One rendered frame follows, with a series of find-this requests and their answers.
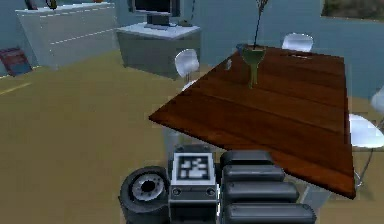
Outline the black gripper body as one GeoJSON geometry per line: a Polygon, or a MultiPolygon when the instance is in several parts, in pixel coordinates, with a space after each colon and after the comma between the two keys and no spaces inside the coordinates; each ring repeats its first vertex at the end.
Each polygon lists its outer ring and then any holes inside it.
{"type": "Polygon", "coordinates": [[[118,196],[126,224],[169,224],[169,185],[167,171],[160,166],[128,175],[118,196]]]}

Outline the white chair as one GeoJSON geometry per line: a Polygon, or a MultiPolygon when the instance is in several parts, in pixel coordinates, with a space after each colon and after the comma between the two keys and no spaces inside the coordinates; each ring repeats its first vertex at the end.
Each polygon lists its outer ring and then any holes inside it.
{"type": "Polygon", "coordinates": [[[351,145],[368,149],[370,152],[361,173],[354,171],[355,188],[359,188],[363,185],[363,179],[372,160],[374,150],[384,146],[384,134],[369,120],[356,114],[349,115],[349,131],[351,145]]]}
{"type": "Polygon", "coordinates": [[[384,86],[381,87],[371,99],[371,106],[380,114],[384,115],[384,86]]]}
{"type": "Polygon", "coordinates": [[[313,37],[307,34],[287,34],[282,43],[282,48],[302,52],[310,52],[314,44],[313,37]]]}
{"type": "Polygon", "coordinates": [[[195,49],[182,50],[175,56],[174,63],[179,76],[183,77],[187,82],[190,81],[190,75],[200,67],[195,49]]]}

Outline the grey television stand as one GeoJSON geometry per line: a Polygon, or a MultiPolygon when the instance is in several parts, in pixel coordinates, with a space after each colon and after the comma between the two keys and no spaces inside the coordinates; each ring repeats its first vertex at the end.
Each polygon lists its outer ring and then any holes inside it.
{"type": "Polygon", "coordinates": [[[166,30],[151,29],[145,22],[116,29],[124,67],[134,68],[170,79],[179,77],[176,55],[194,49],[200,57],[201,28],[170,26],[166,30]]]}

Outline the brown wooden dining table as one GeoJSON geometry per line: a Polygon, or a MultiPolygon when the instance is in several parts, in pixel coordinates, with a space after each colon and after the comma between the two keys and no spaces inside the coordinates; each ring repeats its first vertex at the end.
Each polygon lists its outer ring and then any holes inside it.
{"type": "Polygon", "coordinates": [[[354,198],[343,58],[269,47],[249,80],[234,53],[149,118],[222,149],[264,149],[286,173],[354,198]]]}

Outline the green vase with twigs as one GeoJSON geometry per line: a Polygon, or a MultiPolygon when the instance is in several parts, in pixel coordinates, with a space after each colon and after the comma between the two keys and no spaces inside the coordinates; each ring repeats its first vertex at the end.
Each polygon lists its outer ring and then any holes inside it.
{"type": "Polygon", "coordinates": [[[250,80],[248,82],[248,86],[250,89],[252,89],[253,86],[257,83],[258,66],[263,60],[266,53],[266,48],[257,44],[257,37],[261,16],[268,2],[269,0],[256,0],[258,8],[258,19],[255,30],[254,42],[252,45],[245,44],[241,50],[242,59],[250,67],[250,80]]]}

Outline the white chest of drawers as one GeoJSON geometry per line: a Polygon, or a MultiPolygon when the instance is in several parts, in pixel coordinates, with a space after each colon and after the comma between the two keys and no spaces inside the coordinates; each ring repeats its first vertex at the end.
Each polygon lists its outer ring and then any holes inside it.
{"type": "Polygon", "coordinates": [[[114,3],[40,7],[16,15],[40,66],[58,69],[117,48],[114,3]]]}

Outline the black television set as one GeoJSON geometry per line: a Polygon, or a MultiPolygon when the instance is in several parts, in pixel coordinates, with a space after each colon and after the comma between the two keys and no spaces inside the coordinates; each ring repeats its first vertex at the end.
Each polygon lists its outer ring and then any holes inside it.
{"type": "Polygon", "coordinates": [[[134,13],[146,15],[145,28],[167,30],[170,18],[180,16],[180,0],[130,0],[134,13]]]}

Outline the framed picture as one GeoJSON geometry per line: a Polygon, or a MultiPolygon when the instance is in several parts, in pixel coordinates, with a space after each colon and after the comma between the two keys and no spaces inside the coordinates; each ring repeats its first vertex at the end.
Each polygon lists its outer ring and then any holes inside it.
{"type": "Polygon", "coordinates": [[[384,0],[323,0],[321,15],[384,22],[384,0]]]}

